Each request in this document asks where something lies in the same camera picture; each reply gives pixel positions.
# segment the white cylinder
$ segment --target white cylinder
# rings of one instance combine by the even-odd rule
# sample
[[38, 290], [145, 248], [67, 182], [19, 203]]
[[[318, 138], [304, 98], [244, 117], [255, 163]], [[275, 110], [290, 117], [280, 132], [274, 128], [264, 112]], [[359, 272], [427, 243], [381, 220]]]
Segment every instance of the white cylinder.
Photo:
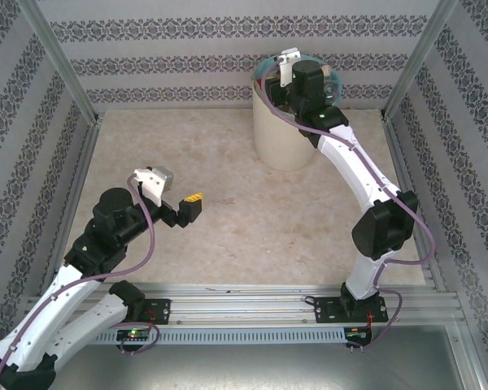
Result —
[[315, 155], [311, 142], [297, 128], [277, 118], [253, 88], [255, 150], [260, 160], [279, 171], [294, 171]]

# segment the patterned wallpaper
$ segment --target patterned wallpaper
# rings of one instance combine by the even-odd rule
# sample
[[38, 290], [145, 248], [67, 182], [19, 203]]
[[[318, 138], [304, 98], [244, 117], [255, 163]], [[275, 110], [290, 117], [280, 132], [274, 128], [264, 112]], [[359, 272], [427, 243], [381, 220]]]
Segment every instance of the patterned wallpaper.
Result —
[[393, 123], [488, 377], [488, 0], [459, 1]]
[[0, 339], [37, 295], [89, 124], [14, 0], [0, 0]]
[[97, 111], [251, 106], [256, 64], [297, 46], [382, 108], [438, 0], [85, 0], [39, 4]]

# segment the cylindrical container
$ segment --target cylindrical container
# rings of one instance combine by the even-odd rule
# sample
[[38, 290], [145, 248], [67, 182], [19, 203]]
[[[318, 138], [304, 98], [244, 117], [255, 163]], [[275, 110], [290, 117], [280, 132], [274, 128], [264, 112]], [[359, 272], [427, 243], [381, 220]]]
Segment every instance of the cylindrical container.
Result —
[[[317, 58], [302, 55], [302, 59], [311, 59], [325, 64]], [[279, 171], [295, 171], [307, 165], [316, 153], [311, 142], [294, 126], [284, 122], [274, 115], [262, 100], [260, 87], [255, 83], [265, 69], [274, 61], [268, 58], [257, 66], [253, 82], [253, 127], [255, 134], [255, 150], [260, 160], [267, 166]], [[333, 101], [339, 101], [342, 83], [333, 71], [329, 80], [336, 85], [337, 96]], [[294, 120], [292, 114], [283, 115]]]

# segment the enclosure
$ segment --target enclosure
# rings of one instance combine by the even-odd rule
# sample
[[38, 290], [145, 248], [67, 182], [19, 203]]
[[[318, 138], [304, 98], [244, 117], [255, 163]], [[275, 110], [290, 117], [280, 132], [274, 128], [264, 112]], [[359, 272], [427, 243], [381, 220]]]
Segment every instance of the enclosure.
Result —
[[[277, 171], [254, 148], [255, 67], [295, 46], [339, 74], [339, 108], [437, 243], [384, 272], [403, 309], [364, 354], [303, 300], [351, 273], [355, 197], [322, 154]], [[0, 340], [100, 195], [156, 165], [163, 199], [203, 192], [203, 212], [157, 223], [149, 264], [73, 318], [127, 279], [171, 300], [169, 324], [132, 360], [106, 329], [52, 388], [488, 388], [488, 0], [0, 0]], [[428, 251], [416, 227], [399, 258]]]

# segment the marble floor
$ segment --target marble floor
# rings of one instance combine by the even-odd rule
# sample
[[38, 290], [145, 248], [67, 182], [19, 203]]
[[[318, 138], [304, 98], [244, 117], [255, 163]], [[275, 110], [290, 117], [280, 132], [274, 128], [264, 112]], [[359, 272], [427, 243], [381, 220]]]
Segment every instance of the marble floor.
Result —
[[[347, 110], [373, 161], [397, 183], [378, 110]], [[68, 249], [108, 188], [125, 187], [135, 168], [173, 171], [164, 200], [174, 207], [203, 192], [203, 212], [186, 229], [155, 225], [156, 251], [132, 282], [182, 284], [340, 284], [356, 249], [359, 206], [333, 164], [316, 154], [303, 169], [275, 171], [258, 159], [251, 110], [109, 110], [72, 225]], [[117, 271], [134, 266], [147, 234]], [[417, 259], [413, 240], [399, 258]], [[424, 284], [419, 266], [387, 267], [383, 284]]]

